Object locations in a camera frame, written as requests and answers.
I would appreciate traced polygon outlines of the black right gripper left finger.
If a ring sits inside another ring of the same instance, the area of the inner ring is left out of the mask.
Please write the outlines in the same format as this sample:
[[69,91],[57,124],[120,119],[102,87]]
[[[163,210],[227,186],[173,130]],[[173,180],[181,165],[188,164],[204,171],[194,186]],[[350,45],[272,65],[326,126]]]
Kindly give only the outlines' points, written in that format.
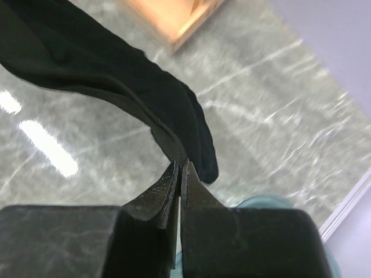
[[2,277],[169,277],[179,165],[123,206],[1,210]]

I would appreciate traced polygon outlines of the black boxer underwear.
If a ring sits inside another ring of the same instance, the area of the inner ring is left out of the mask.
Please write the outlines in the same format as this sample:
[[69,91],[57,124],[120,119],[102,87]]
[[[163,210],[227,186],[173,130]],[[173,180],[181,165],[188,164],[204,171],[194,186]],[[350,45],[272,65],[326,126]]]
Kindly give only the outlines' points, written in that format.
[[2,1],[1,65],[47,89],[99,98],[149,125],[170,160],[219,174],[195,93],[69,1]]

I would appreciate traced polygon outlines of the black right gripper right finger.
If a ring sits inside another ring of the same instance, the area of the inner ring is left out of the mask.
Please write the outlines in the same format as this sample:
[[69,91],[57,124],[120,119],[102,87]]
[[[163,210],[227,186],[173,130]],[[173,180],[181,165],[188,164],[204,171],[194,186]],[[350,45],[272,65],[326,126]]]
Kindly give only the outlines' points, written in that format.
[[183,167],[180,216],[184,277],[332,277],[305,211],[228,208],[191,162]]

